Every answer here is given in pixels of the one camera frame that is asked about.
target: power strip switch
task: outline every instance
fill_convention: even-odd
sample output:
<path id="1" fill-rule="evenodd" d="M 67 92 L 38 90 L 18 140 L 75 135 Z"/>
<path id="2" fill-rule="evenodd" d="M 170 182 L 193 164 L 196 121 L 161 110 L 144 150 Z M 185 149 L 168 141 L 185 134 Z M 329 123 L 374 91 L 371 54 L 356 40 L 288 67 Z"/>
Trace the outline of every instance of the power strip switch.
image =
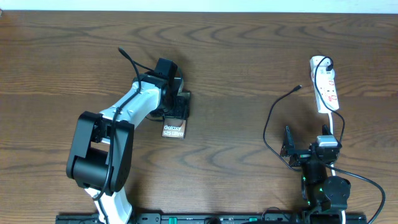
<path id="1" fill-rule="evenodd" d="M 317 99 L 318 112 L 330 113 L 330 110 L 328 110 L 328 108 L 326 108 L 325 105 L 322 103 L 322 100 L 320 99 L 317 89 L 315 88 L 315 76 L 314 76 L 315 69 L 317 69 L 319 62 L 324 57 L 325 56 L 314 56 L 311 58 L 310 60 L 311 79 L 313 82 L 313 89 L 315 91 L 315 99 Z M 319 92 L 322 95 L 323 101 L 325 101 L 326 105 L 332 110 L 338 110 L 339 106 L 338 106 L 337 91 L 335 85 L 335 70 L 334 69 L 330 71 L 326 70 L 327 66 L 329 66 L 330 64 L 331 64 L 330 59 L 326 58 L 319 65 L 317 71 L 317 86 Z"/>

